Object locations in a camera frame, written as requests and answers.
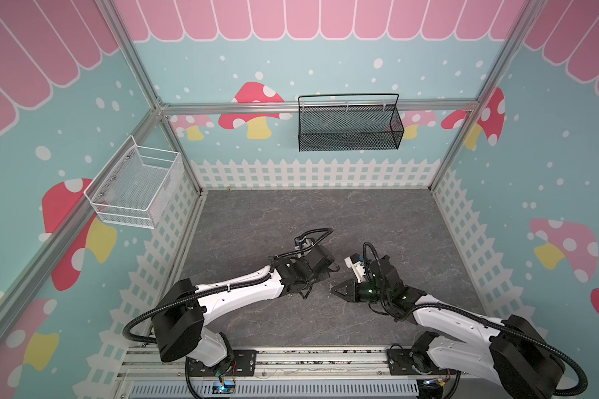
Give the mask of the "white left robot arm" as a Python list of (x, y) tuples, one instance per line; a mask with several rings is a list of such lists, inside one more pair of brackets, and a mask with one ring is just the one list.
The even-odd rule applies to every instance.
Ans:
[(306, 296), (313, 284), (338, 270), (332, 269), (332, 264), (334, 256), (318, 244), (303, 254), (273, 259), (254, 273), (225, 282), (200, 285), (189, 279), (177, 282), (158, 303), (159, 307), (193, 294), (198, 297), (151, 317), (161, 361), (191, 359), (211, 369), (226, 367), (235, 355), (225, 334), (208, 329), (211, 322), (257, 302), (288, 294)]

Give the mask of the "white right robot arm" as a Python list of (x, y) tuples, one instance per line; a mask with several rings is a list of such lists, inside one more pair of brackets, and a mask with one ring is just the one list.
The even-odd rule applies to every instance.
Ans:
[(489, 318), (451, 307), (405, 284), (389, 256), (371, 262), (353, 254), (345, 261), (355, 277), (330, 292), (348, 303), (378, 304), (397, 322), (426, 328), (411, 347), (417, 372), (454, 369), (493, 382), (513, 398), (551, 398), (564, 362), (526, 319)]

